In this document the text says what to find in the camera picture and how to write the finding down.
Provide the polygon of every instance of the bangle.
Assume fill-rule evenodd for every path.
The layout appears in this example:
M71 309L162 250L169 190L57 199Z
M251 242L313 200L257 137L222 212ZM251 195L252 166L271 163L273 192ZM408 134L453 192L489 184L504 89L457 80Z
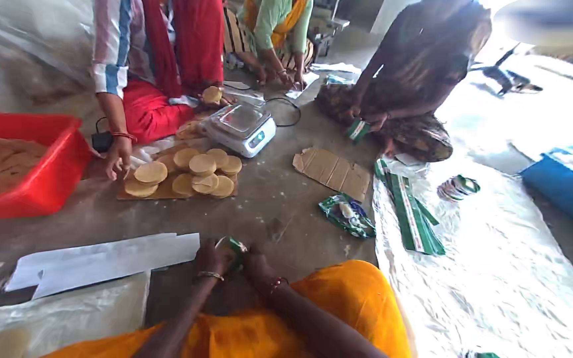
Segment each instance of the bangle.
M269 291L269 296L273 295L273 292L278 288L281 283L286 282L288 285L288 280L284 277L278 277L272 284L271 284L271 291Z
M194 279L199 278L199 277L215 277L215 278L219 279L220 281L225 280L225 278L223 276L221 276L220 273L211 272L211 271L200 271L200 272L198 272L198 274L196 274L196 277L194 277Z
M138 143L138 140L136 139L136 137L133 136L132 134L129 134L129 133L112 132L112 136L113 136L113 137L125 137L125 138L129 138L132 142Z

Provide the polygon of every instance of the red plastic tub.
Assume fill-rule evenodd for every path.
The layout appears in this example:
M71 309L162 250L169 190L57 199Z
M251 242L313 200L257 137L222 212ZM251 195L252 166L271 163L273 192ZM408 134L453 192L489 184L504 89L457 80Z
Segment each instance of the red plastic tub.
M48 146L39 164L0 194L0 218L48 215L63 207L91 158L79 126L81 120L68 115L0 113L0 138Z

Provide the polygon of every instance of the yellow sari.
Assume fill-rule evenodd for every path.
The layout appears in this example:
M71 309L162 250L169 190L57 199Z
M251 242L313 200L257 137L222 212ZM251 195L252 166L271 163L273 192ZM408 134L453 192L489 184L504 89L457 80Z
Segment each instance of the yellow sari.
M337 316L389 357L410 358L406 328L388 281L375 266L346 261L291 285ZM48 354L49 358L131 357L160 325ZM199 315L181 354L191 358L312 358L304 340L266 308L227 317Z
M295 4L291 8L291 12L288 13L282 24L279 24L273 29L273 34L271 34L271 43L275 48L282 47L285 40L287 39L287 34L293 26L297 23L302 16L304 7L306 7L307 0L295 0ZM255 23L258 19L258 6L256 6L254 0L244 0L244 25L251 31L255 30Z

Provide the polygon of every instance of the person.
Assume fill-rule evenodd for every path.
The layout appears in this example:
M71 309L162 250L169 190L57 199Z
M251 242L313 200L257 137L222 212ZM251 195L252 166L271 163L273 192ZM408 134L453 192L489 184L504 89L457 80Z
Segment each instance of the person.
M306 38L312 11L313 0L245 0L237 15L225 7L223 51L244 61L259 86L277 77L286 86L304 89L302 76L314 55Z
M106 174L127 175L132 143L193 118L182 95L222 86L221 0L95 0L92 77L114 142Z
M489 10L475 1L411 4L393 21L357 83L322 86L316 102L343 124L356 117L372 124L388 155L448 159L453 148L434 112L466 76L490 32Z
M410 358L402 314L383 273L364 261L323 268L289 285L252 247L243 273L262 304L226 317L199 314L227 259L213 243L196 255L186 302L150 329L67 346L46 358Z

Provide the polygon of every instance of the hand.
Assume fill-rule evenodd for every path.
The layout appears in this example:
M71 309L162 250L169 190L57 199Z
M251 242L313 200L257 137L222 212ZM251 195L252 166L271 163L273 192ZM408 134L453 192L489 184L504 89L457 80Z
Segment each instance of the hand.
M298 71L295 73L295 78L293 79L293 89L295 90L304 90L307 86L306 81L302 78L303 74L302 71Z
M198 271L216 272L223 275L233 257L216 250L216 242L209 240L196 252L196 263Z
M352 117L352 118L358 118L358 117L360 117L360 112L361 112L360 106L358 106L358 105L356 105L356 104L352 105L351 108L349 108L349 109L346 111L347 115L349 115L349 116Z
M112 147L109 148L105 159L105 173L107 177L116 180L117 173L122 173L123 179L129 174L130 155L132 155L132 140L126 137L115 136Z
M266 293L278 277L276 271L267 263L267 257L256 245L252 245L243 255L243 273L260 293Z
M291 88L293 86L293 79L291 76L288 75L286 71L278 72L278 78L282 82L283 85Z
M388 119L388 113L382 112L374 115L366 115L363 119L372 126L370 128L371 132L378 132L382 126L384 126L384 122Z

